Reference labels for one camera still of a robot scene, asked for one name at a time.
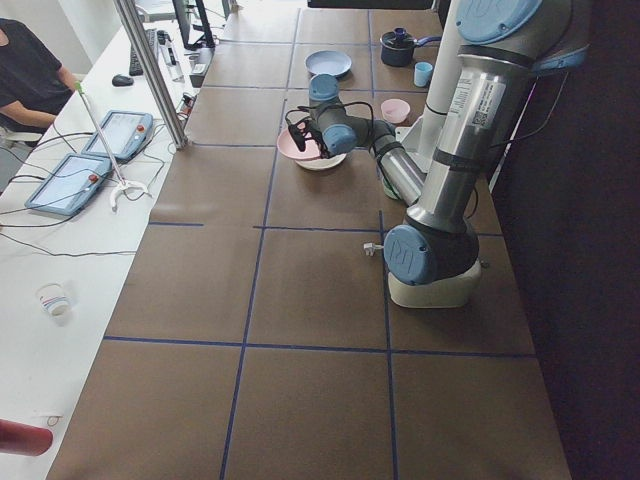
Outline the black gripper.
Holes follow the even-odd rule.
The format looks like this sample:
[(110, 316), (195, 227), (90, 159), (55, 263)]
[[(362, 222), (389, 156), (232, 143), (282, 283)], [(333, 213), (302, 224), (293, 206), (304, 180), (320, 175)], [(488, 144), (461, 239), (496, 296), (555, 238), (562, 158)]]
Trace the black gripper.
[[(318, 147), (318, 133), (319, 131), (311, 125), (312, 117), (310, 115), (311, 108), (309, 106), (296, 106), (294, 109), (288, 110), (285, 113), (285, 122), (287, 131), (289, 132), (296, 148), (300, 152), (304, 152), (308, 142)], [(293, 121), (289, 116), (293, 113), (304, 113), (305, 116), (300, 120)]]

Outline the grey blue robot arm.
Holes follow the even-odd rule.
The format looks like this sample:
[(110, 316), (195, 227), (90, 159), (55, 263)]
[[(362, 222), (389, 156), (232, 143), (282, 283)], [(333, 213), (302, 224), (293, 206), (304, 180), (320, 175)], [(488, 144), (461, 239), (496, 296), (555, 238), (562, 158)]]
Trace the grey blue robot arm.
[(479, 245), (464, 211), (497, 133), (514, 119), (531, 77), (583, 61), (591, 11), (588, 1), (452, 2), (432, 80), (447, 90), (445, 110), (425, 173), (389, 123), (349, 115), (337, 80), (313, 77), (289, 133), (299, 149), (314, 142), (325, 158), (368, 149), (404, 200), (405, 221), (383, 246), (391, 281), (419, 287), (472, 269)]

